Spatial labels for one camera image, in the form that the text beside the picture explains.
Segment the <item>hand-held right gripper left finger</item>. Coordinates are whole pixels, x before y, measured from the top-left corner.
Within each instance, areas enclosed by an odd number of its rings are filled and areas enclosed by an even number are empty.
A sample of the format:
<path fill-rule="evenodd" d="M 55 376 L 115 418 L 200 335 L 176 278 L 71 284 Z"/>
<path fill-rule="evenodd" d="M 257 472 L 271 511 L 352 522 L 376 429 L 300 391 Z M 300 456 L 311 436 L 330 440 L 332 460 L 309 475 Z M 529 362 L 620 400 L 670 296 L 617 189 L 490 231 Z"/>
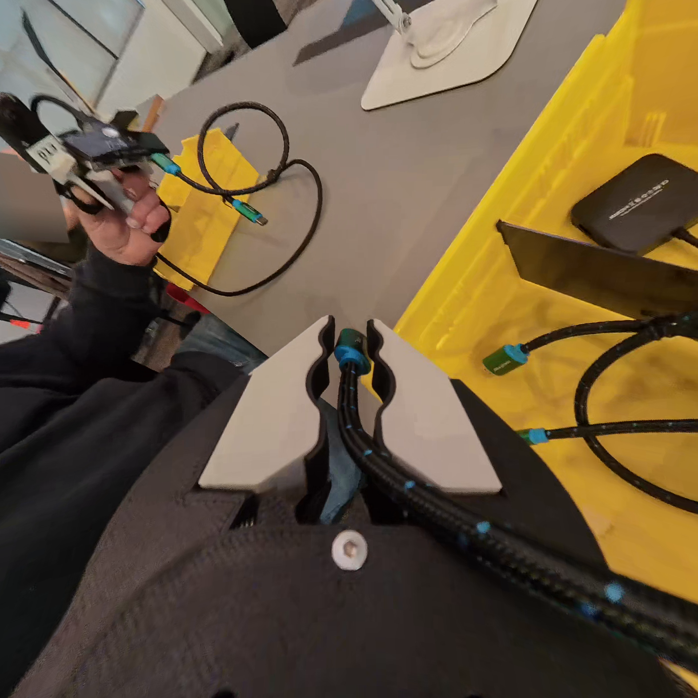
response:
<path fill-rule="evenodd" d="M 334 317 L 323 316 L 254 369 L 204 467 L 204 490 L 273 494 L 300 523 L 327 501 L 329 439 L 320 406 L 329 386 Z"/>

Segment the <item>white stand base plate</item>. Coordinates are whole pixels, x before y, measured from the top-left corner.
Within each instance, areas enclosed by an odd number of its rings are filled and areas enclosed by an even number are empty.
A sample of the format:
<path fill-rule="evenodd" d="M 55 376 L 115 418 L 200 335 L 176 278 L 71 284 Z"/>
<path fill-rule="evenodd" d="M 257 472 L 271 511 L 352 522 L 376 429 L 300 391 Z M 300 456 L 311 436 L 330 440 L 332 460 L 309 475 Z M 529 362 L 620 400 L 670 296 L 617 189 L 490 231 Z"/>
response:
<path fill-rule="evenodd" d="M 365 112 L 481 83 L 511 57 L 537 1 L 373 1 L 392 27 Z"/>

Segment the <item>person's legs blue jeans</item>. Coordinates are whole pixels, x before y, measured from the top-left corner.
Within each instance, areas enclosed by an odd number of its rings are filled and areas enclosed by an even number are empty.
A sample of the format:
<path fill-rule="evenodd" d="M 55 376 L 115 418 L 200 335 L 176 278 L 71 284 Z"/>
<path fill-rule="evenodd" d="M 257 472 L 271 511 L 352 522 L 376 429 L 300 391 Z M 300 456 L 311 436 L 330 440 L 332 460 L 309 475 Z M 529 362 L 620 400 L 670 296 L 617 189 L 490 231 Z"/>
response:
<path fill-rule="evenodd" d="M 175 354 L 193 352 L 227 361 L 247 376 L 268 359 L 265 353 L 210 313 L 196 322 L 175 350 Z"/>

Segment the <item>black HDMI switch box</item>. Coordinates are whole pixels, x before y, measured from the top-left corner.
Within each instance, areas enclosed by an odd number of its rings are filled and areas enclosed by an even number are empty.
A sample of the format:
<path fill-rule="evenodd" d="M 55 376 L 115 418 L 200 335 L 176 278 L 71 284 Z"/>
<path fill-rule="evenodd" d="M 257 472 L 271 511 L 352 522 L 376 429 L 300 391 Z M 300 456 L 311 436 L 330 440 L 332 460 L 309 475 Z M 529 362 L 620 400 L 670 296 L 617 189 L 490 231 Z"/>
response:
<path fill-rule="evenodd" d="M 95 171 L 135 167 L 150 162 L 154 155 L 170 155 L 156 135 L 111 124 L 68 131 L 58 140 L 73 157 Z"/>

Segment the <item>person's left hand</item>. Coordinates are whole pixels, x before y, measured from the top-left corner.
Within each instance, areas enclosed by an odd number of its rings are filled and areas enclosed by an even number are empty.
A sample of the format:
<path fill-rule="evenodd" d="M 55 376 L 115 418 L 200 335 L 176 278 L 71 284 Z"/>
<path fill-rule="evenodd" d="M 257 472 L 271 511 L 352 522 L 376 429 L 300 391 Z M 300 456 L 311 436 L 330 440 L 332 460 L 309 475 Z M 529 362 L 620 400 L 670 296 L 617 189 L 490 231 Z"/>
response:
<path fill-rule="evenodd" d="M 131 213 L 104 208 L 92 215 L 73 200 L 64 199 L 68 229 L 81 227 L 92 245 L 117 263 L 149 266 L 162 246 L 155 236 L 170 224 L 170 212 L 153 188 L 149 173 L 142 168 L 114 169 L 112 175 L 133 203 Z"/>

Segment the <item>black office chair back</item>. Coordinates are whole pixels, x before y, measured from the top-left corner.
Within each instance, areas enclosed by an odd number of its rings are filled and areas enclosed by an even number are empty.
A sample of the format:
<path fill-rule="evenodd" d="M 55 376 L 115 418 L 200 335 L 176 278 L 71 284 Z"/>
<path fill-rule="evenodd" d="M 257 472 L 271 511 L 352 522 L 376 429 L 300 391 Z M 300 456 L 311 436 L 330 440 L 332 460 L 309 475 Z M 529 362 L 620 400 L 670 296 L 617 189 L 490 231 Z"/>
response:
<path fill-rule="evenodd" d="M 274 39 L 287 28 L 275 1 L 224 1 L 235 29 L 250 49 Z"/>

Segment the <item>black bin divider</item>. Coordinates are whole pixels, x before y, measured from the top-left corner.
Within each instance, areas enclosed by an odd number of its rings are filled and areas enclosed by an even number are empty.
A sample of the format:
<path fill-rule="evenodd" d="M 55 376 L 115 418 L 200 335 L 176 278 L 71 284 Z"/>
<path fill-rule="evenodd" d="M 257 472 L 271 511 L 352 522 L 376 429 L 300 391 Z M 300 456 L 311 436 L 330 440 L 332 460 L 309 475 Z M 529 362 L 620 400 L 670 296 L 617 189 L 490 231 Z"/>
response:
<path fill-rule="evenodd" d="M 519 277 L 635 319 L 697 310 L 697 271 L 497 221 Z"/>

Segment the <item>person's left forearm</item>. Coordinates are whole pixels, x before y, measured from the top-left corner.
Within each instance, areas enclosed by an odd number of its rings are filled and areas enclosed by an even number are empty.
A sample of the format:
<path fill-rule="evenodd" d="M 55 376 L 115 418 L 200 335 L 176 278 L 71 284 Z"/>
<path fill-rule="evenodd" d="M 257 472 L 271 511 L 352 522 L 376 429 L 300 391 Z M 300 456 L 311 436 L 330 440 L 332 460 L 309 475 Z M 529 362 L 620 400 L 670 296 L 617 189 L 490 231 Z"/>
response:
<path fill-rule="evenodd" d="M 132 360 L 161 314 L 152 268 L 91 246 L 66 307 L 39 334 L 1 345 L 2 452 L 50 430 L 76 434 L 154 377 Z"/>

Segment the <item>black hub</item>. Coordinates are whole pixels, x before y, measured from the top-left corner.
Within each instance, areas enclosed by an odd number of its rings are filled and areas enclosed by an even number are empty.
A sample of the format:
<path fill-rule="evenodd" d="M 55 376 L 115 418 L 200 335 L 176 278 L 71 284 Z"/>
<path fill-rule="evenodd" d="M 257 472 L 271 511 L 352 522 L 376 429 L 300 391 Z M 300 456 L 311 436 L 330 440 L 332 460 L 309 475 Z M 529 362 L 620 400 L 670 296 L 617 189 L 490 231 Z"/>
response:
<path fill-rule="evenodd" d="M 697 171 L 646 154 L 577 202 L 570 220 L 601 247 L 637 256 L 673 239 L 696 247 Z"/>

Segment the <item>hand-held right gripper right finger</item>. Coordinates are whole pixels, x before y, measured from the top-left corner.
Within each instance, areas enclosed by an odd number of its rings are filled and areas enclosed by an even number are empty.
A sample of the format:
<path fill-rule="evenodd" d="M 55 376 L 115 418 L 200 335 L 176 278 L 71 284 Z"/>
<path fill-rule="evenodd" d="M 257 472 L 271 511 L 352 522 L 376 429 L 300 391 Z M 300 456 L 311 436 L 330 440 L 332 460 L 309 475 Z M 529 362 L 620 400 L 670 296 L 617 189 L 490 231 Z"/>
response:
<path fill-rule="evenodd" d="M 499 493 L 501 481 L 447 373 L 381 320 L 367 324 L 373 437 L 414 477 L 457 495 Z"/>

